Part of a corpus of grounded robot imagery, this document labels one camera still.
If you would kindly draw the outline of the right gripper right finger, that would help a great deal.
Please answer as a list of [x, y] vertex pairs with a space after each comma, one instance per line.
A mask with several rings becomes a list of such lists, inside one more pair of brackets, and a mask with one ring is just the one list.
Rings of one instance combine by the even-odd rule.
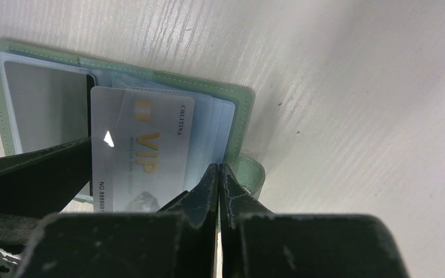
[[389, 229], [368, 214], [276, 214], [220, 165], [224, 277], [407, 277]]

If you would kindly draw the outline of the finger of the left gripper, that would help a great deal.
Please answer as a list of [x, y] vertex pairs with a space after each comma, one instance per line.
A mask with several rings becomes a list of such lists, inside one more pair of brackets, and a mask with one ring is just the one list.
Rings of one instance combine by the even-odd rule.
[[91, 140], [0, 158], [0, 245], [25, 244], [91, 180]]

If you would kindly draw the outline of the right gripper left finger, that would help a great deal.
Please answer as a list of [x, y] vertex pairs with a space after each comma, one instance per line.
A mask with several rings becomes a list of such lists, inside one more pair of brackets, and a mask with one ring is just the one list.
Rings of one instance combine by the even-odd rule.
[[51, 214], [16, 277], [214, 277], [219, 167], [155, 213]]

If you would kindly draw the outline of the green leather card holder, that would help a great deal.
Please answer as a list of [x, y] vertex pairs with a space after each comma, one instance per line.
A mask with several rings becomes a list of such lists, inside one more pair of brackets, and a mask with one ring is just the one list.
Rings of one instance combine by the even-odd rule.
[[[250, 89], [0, 40], [0, 133], [5, 156], [18, 155], [13, 143], [9, 95], [3, 69], [6, 61], [89, 74], [95, 80], [92, 88], [151, 89], [163, 94], [190, 97], [195, 102], [195, 108], [185, 183], [178, 195], [190, 191], [212, 163], [228, 163], [234, 168], [242, 164], [250, 170], [250, 175], [244, 181], [250, 191], [256, 192], [262, 186], [263, 167], [240, 153], [254, 104], [254, 93]], [[89, 98], [90, 135], [86, 138], [91, 140], [92, 150], [90, 105]], [[91, 203], [94, 209], [92, 178], [73, 199]]]

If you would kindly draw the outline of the white VIP card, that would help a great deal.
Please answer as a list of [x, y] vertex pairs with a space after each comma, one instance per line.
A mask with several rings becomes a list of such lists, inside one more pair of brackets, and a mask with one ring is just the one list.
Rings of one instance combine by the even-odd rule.
[[194, 100], [100, 86], [90, 100], [94, 210], [159, 210], [184, 187]]

